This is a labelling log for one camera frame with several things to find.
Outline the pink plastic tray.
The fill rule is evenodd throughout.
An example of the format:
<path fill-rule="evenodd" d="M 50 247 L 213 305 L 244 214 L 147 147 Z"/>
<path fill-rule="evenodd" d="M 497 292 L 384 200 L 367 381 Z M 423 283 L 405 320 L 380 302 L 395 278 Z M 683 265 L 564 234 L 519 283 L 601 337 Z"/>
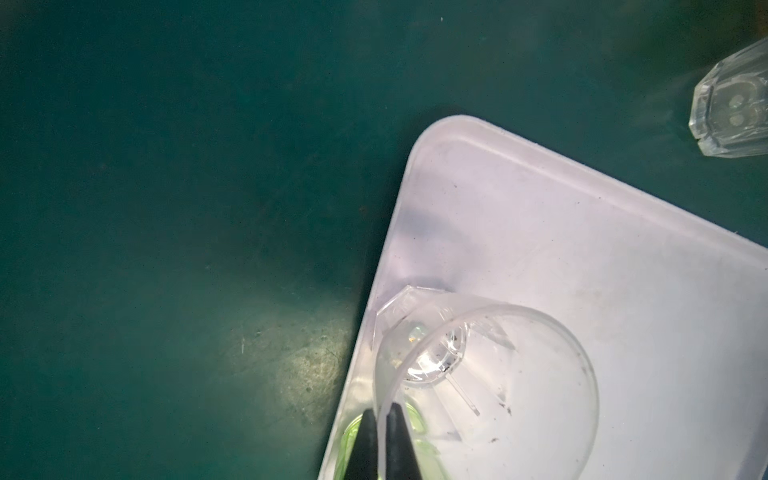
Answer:
<path fill-rule="evenodd" d="M 410 152 L 321 478 L 376 415 L 375 316 L 408 286 L 536 309 L 575 336 L 599 391 L 576 479 L 766 476 L 766 249 L 455 115 Z"/>

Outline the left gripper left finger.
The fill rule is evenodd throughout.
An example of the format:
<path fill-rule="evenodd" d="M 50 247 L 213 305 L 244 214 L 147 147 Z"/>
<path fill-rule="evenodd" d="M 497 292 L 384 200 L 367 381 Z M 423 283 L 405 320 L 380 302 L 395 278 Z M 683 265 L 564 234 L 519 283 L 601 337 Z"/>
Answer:
<path fill-rule="evenodd" d="M 376 480 L 378 478 L 377 422 L 372 409 L 361 417 L 357 435 L 345 469 L 345 480 Z"/>

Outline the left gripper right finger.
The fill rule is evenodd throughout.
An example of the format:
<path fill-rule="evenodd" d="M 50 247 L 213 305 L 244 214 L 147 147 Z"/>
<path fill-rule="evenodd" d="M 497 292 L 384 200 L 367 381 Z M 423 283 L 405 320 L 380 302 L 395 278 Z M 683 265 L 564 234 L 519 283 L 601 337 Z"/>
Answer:
<path fill-rule="evenodd" d="M 407 416 L 393 403 L 386 417 L 385 479 L 421 480 L 418 459 L 410 438 Z"/>

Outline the clear faceted glass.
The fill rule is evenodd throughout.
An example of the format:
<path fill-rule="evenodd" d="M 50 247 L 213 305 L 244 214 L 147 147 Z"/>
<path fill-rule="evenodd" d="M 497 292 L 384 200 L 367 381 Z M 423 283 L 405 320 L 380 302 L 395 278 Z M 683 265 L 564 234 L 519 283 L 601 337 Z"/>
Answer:
<path fill-rule="evenodd" d="M 718 62 L 696 85 L 689 128 L 706 156 L 767 153 L 765 38 Z"/>
<path fill-rule="evenodd" d="M 386 417 L 412 405 L 446 479 L 576 479 L 599 391 L 575 336 L 539 310 L 408 286 L 376 313 L 378 470 Z"/>

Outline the small green cup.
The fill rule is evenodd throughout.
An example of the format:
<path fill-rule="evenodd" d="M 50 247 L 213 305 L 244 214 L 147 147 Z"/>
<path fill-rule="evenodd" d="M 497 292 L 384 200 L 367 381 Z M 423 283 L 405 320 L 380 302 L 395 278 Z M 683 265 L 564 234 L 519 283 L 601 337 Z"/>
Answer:
<path fill-rule="evenodd" d="M 386 417 L 385 473 L 378 471 L 377 418 L 371 408 L 345 429 L 333 473 L 335 479 L 446 479 L 438 451 L 420 436 L 425 423 L 415 408 L 394 403 Z"/>

